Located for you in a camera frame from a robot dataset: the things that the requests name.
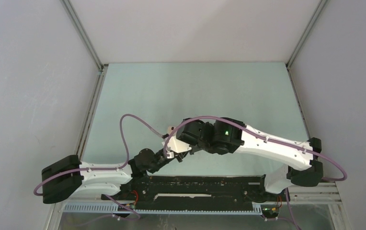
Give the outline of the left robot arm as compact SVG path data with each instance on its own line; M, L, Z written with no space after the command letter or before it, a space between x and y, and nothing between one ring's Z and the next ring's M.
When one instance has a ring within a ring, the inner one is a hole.
M45 167L42 172L42 192L45 204L55 204L70 197L95 194L127 199L131 195L132 182L147 178L171 162L177 153L163 150L154 153L142 149L137 156L123 164L92 164L69 155Z

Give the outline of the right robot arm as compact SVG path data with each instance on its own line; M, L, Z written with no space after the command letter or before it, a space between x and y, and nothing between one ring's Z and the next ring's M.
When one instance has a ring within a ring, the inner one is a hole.
M323 164L315 156L321 151L320 139L289 140L227 117L187 118L164 141L168 159L200 150L219 155L255 155L283 163L281 168L262 177L258 193L264 200L273 199L291 185L315 187L323 178Z

